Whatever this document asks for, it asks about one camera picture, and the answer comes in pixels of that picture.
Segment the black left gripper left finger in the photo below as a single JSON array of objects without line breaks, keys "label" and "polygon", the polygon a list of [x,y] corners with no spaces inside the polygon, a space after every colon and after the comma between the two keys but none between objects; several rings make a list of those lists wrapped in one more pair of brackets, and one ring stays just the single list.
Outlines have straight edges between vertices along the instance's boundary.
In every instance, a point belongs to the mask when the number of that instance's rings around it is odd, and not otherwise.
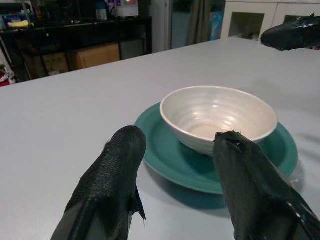
[{"label": "black left gripper left finger", "polygon": [[146,146],[137,126],[119,129],[80,178],[51,238],[128,239],[132,216],[139,213],[146,219],[136,183]]}]

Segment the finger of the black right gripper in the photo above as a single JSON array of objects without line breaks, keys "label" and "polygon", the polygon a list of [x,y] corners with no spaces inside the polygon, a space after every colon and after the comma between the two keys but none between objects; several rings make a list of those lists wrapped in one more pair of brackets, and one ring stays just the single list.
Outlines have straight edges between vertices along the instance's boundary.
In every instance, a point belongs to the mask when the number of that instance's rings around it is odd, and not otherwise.
[{"label": "finger of the black right gripper", "polygon": [[262,45],[278,51],[320,46],[320,17],[314,14],[274,26],[261,35]]}]

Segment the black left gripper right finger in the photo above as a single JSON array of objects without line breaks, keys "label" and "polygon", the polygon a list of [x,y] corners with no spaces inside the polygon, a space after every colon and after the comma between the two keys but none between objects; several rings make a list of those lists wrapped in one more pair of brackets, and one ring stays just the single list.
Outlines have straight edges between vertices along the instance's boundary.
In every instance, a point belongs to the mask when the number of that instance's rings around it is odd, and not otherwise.
[{"label": "black left gripper right finger", "polygon": [[261,148],[218,132],[213,161],[237,240],[318,240],[320,220]]}]

